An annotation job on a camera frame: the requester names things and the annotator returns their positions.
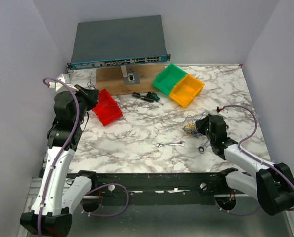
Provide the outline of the red plastic bin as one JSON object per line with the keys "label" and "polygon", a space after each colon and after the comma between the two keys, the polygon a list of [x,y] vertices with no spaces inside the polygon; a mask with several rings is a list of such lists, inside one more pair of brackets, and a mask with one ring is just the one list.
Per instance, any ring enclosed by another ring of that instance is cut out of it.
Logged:
{"label": "red plastic bin", "polygon": [[104,127],[123,116],[118,103],[106,89],[99,92],[98,103],[92,110]]}

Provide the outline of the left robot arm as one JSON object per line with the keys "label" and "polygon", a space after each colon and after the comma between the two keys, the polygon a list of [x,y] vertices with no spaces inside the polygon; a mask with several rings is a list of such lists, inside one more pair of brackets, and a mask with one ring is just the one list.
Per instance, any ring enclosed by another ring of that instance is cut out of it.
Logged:
{"label": "left robot arm", "polygon": [[84,116],[98,103],[99,90],[76,86],[76,92],[63,91],[54,98],[55,118],[47,133],[46,167],[31,210],[22,213],[20,225],[33,235],[65,237],[72,215],[83,196],[93,195],[98,183],[91,171],[80,172],[65,192],[70,163],[81,138]]}

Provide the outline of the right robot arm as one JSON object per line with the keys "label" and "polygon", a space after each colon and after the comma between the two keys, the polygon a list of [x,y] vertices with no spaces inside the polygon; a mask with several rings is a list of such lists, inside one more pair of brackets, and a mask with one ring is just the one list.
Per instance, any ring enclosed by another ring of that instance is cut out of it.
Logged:
{"label": "right robot arm", "polygon": [[239,147],[227,135],[227,125],[220,115],[208,114],[196,121],[196,130],[206,136],[212,151],[243,172],[232,171],[217,179],[216,188],[225,194],[239,190],[254,199],[268,215],[294,210],[294,177],[284,163],[267,162]]}

